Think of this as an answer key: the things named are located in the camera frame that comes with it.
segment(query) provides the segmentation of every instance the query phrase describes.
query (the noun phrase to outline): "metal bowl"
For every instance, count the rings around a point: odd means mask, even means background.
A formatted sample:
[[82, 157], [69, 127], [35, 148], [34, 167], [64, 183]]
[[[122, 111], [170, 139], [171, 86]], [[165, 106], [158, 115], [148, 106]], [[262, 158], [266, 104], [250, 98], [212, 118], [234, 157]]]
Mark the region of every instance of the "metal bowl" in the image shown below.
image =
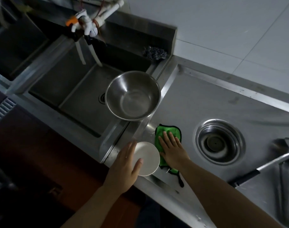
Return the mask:
[[115, 77], [105, 93], [105, 103], [117, 118], [141, 120], [154, 112], [161, 92], [157, 81], [141, 71], [129, 71]]

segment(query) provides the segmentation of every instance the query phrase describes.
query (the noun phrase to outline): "sink drain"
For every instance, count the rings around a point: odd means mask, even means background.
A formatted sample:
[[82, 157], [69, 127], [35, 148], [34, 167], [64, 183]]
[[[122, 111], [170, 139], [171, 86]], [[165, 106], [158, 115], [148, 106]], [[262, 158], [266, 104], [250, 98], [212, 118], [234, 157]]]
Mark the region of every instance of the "sink drain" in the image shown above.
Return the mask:
[[224, 120], [204, 122], [198, 128], [195, 139], [200, 154], [218, 165], [231, 164], [245, 152], [245, 140], [241, 132]]
[[104, 104], [105, 105], [105, 93], [103, 94], [100, 94], [99, 97], [98, 97], [98, 100], [101, 104]]

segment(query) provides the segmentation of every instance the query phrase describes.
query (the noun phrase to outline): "white tile wall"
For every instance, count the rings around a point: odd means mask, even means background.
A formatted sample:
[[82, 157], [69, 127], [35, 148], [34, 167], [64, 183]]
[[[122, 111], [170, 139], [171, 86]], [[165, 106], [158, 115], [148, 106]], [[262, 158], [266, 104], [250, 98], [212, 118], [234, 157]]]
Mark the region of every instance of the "white tile wall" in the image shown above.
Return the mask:
[[289, 93], [289, 6], [234, 74]]
[[174, 54], [228, 73], [232, 73], [242, 61], [240, 58], [181, 40], [176, 40]]
[[243, 59], [289, 0], [129, 2], [132, 14], [177, 26], [177, 39]]

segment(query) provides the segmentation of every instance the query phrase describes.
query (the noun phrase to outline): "red floor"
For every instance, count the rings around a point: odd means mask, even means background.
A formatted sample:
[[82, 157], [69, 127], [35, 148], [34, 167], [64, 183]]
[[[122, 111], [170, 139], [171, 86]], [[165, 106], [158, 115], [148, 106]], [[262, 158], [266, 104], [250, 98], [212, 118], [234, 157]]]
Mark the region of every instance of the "red floor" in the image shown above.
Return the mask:
[[[4, 98], [0, 93], [0, 102]], [[102, 185], [108, 171], [19, 106], [0, 122], [0, 163], [21, 179], [41, 175], [59, 184], [60, 203], [74, 211]], [[102, 227], [134, 227], [143, 196], [136, 188], [121, 196]]]

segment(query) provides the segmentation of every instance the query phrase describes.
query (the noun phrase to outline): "plate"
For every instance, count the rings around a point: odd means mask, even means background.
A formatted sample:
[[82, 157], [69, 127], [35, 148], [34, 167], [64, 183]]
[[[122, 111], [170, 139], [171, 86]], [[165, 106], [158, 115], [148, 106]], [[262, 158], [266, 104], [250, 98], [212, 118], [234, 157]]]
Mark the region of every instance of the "plate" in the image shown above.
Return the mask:
[[139, 158], [143, 158], [143, 165], [140, 169], [139, 176], [149, 176], [157, 170], [160, 162], [160, 155], [158, 149], [152, 143], [137, 143], [132, 162], [133, 167]]

